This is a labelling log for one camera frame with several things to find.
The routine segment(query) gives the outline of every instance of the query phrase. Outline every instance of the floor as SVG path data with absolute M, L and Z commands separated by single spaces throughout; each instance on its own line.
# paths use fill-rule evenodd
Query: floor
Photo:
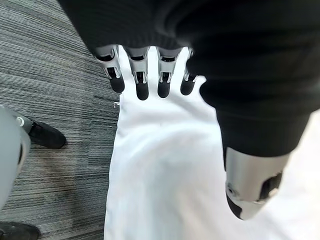
M 0 23 L 0 104 L 68 141 L 32 146 L 0 221 L 36 225 L 44 240 L 102 240 L 119 96 L 55 0 L 1 1 Z

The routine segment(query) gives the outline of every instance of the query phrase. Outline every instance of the robotic finger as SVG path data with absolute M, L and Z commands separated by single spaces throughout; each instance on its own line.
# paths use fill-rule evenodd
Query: robotic finger
M 226 198 L 239 219 L 247 220 L 278 192 L 289 154 L 259 157 L 226 150 Z
M 189 56 L 188 59 L 192 56 L 192 51 L 189 48 Z M 194 89 L 196 82 L 196 76 L 189 73 L 187 67 L 185 67 L 183 80 L 181 82 L 180 92 L 182 95 L 189 95 Z
M 124 47 L 131 72 L 135 81 L 136 95 L 140 100 L 146 100 L 149 96 L 148 88 L 148 50 L 149 47 L 130 48 Z
M 177 58 L 182 48 L 178 49 L 164 49 L 156 48 L 158 53 L 158 95 L 160 98 L 166 98 L 170 92 L 170 83 L 172 75 L 174 74 Z
M 34 121 L 0 105 L 0 209 L 11 192 L 31 147 L 31 142 L 49 149 L 60 149 L 65 136 L 44 122 Z
M 121 74 L 119 63 L 119 46 L 116 44 L 98 47 L 95 59 L 102 66 L 106 77 L 110 80 L 112 89 L 116 93 L 125 90 L 125 82 Z

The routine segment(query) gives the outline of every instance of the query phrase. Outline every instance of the person's foot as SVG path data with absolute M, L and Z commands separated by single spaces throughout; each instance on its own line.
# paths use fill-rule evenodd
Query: person's foot
M 36 226 L 18 222 L 0 222 L 0 240 L 37 240 L 40 230 Z

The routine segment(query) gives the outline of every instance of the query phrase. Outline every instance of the metal joint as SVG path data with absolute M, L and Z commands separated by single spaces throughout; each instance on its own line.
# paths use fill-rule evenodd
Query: metal joint
M 94 56 L 102 66 L 108 79 L 121 77 L 120 61 L 117 45 L 113 45 L 107 54 L 104 56 Z
M 174 74 L 176 62 L 178 55 L 180 54 L 181 48 L 179 49 L 173 49 L 173 50 L 167 50 L 157 47 L 157 54 L 158 54 L 158 74 L 159 74 L 159 82 L 164 82 L 164 73 L 168 73 L 166 75 L 166 82 L 171 82 L 171 77 Z
M 136 84 L 148 82 L 148 50 L 143 48 L 124 48 L 129 58 L 131 73 Z

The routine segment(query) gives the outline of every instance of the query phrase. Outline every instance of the black sleeve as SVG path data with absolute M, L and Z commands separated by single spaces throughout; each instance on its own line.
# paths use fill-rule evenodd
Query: black sleeve
M 216 108 L 224 148 L 291 152 L 320 108 L 320 2 L 58 0 L 88 49 L 188 46 L 192 75 Z

